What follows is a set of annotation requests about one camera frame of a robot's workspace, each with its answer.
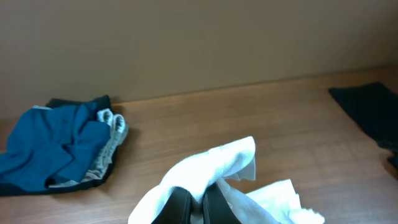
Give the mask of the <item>white t-shirt black print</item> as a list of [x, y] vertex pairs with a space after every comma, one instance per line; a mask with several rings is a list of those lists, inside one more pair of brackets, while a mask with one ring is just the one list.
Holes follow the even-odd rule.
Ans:
[[129, 216], [129, 223], [155, 220], [176, 187], [191, 193], [195, 208], [204, 200], [211, 184], [220, 188], [227, 207], [243, 223], [323, 224], [325, 219], [301, 206], [291, 180], [280, 180], [244, 194], [227, 183], [255, 180], [256, 145], [251, 136], [192, 155], [174, 165], [159, 185], [148, 191]]

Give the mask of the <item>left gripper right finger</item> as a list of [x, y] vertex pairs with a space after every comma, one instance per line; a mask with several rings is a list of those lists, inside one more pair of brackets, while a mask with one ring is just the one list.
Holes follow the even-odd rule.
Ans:
[[217, 183], [206, 189], [202, 205], [204, 224], [241, 224], [229, 207]]

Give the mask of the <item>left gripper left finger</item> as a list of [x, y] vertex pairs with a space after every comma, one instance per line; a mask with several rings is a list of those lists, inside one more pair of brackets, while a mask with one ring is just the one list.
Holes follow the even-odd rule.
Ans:
[[181, 187], [175, 187], [152, 224], [190, 224], [191, 212], [191, 193]]

